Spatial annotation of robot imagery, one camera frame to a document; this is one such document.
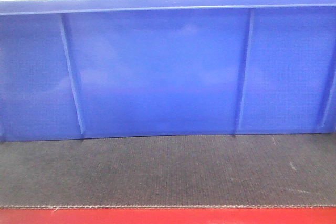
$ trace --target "blue plastic crate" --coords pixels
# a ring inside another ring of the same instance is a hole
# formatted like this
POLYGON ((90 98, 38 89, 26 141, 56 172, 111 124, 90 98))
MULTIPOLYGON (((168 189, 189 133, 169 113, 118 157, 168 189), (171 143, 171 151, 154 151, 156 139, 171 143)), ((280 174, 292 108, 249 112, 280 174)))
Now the blue plastic crate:
POLYGON ((7 141, 336 131, 336 0, 0 0, 7 141))

